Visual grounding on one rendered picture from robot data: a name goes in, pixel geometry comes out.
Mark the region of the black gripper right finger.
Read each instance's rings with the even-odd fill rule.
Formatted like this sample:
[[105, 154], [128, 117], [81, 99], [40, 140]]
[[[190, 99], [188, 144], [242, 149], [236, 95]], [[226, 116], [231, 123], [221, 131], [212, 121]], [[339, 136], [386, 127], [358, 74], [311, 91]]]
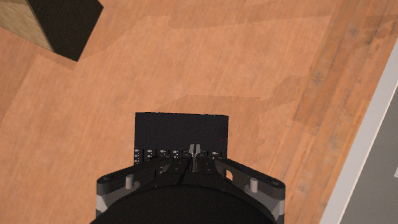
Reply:
[[[225, 177], [225, 169], [232, 173], [232, 180]], [[284, 224], [286, 185], [282, 181], [224, 156], [210, 159], [200, 144], [195, 144], [194, 172], [200, 173], [202, 186], [225, 192], [225, 180], [229, 181], [261, 202], [272, 213], [277, 224]]]

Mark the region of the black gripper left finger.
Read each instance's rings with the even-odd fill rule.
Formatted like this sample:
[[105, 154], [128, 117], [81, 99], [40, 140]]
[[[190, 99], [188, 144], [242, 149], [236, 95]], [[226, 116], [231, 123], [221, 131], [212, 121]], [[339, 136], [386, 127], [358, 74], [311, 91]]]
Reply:
[[[185, 148], [179, 158], [172, 154], [106, 174], [96, 181], [96, 217], [111, 204], [142, 186], [156, 180], [155, 187], [182, 184], [186, 171], [194, 172], [195, 144]], [[162, 174], [153, 178], [156, 169]]]

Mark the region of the black lighting desk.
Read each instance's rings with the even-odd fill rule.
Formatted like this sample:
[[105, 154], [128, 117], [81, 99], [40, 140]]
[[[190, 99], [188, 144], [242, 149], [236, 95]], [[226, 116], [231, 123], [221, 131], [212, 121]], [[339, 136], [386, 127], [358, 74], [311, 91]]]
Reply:
[[[151, 113], [151, 114], [149, 114]], [[210, 159], [227, 158], [229, 116], [135, 112], [134, 165], [200, 144]]]

